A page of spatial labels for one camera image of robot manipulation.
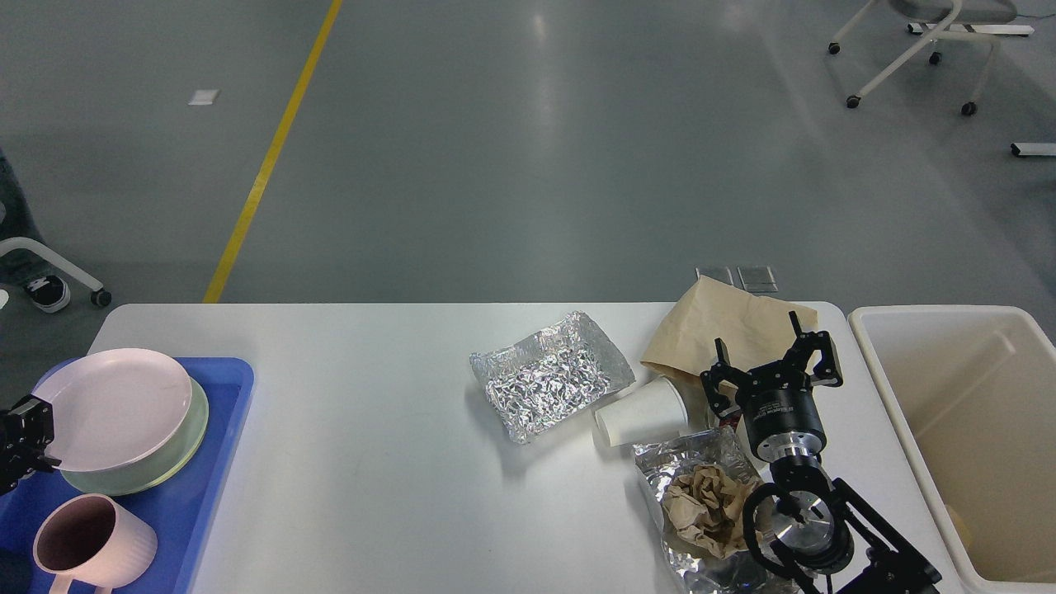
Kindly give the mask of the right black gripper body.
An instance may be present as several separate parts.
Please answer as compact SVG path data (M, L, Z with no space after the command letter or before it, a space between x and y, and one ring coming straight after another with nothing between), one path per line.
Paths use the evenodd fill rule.
M761 461L818 456L828 444L811 388L779 387L737 394L751 454Z

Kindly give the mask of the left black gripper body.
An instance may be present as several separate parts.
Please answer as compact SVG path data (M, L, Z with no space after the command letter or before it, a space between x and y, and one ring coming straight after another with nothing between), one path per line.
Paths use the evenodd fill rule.
M10 409L1 410L1 496L17 487L16 456L17 429Z

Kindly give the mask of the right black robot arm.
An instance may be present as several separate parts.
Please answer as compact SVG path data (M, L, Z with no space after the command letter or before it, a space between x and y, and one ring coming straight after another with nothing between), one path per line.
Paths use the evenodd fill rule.
M742 509L747 547L766 571L818 591L866 545L866 567L845 593L935 593L941 573L848 482L823 469L828 440L813 391L840 387L842 370L830 335L809 332L790 314L795 339L780 360L740 370L724 341L700 375L709 409L720 424L743 429L747 451L768 466L770 480Z

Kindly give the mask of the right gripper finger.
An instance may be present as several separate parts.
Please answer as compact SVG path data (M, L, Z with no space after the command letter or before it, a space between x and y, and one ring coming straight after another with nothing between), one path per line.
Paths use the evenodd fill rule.
M776 361L772 379L778 389L813 390L842 387L837 351L827 331L806 331L795 311L789 312L795 339Z
M751 394L756 379L750 372L732 366L723 338L715 339L715 350L717 361L700 375L709 410L717 420L740 420L743 416L743 406L737 400L737 394L742 389Z

